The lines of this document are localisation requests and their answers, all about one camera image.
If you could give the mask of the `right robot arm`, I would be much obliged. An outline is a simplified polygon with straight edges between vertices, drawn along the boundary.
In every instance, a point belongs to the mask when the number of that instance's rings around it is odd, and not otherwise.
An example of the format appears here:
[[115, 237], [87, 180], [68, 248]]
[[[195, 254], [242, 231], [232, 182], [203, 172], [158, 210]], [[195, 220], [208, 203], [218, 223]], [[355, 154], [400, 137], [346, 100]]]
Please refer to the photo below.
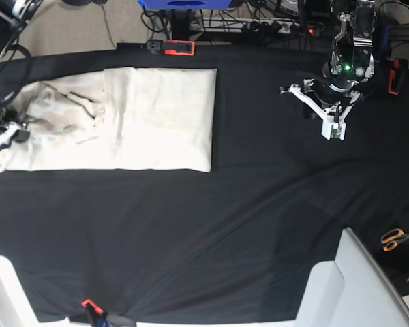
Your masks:
[[14, 101], [25, 86], [31, 73], [33, 58], [30, 52], [19, 44], [19, 36], [30, 23], [41, 1], [0, 1], [0, 59], [9, 51], [19, 52], [26, 60], [25, 70], [18, 86], [0, 99], [0, 148], [8, 145], [20, 131], [26, 129], [26, 124], [11, 114], [7, 107]]

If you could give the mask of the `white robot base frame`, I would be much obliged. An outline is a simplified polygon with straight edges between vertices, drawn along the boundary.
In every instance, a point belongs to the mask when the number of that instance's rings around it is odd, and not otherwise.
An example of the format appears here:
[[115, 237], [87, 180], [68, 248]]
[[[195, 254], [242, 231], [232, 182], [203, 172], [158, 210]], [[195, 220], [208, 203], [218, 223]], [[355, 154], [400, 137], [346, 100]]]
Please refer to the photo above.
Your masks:
[[[0, 256], [0, 326], [41, 326], [12, 263]], [[409, 326], [409, 305], [351, 228], [334, 260], [309, 274], [294, 320], [270, 326]]]

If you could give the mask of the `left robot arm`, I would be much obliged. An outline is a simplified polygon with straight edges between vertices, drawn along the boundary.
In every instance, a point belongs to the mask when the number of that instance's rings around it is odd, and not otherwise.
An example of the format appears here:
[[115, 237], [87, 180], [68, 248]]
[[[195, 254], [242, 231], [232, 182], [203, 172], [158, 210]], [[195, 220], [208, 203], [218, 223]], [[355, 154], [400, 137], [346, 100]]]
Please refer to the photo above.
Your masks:
[[376, 11], [374, 1], [330, 1], [329, 7], [334, 30], [322, 74], [306, 77], [302, 84], [281, 87], [280, 93], [304, 103], [307, 118], [321, 119], [324, 138], [343, 140], [346, 117], [366, 97], [356, 87], [374, 76]]

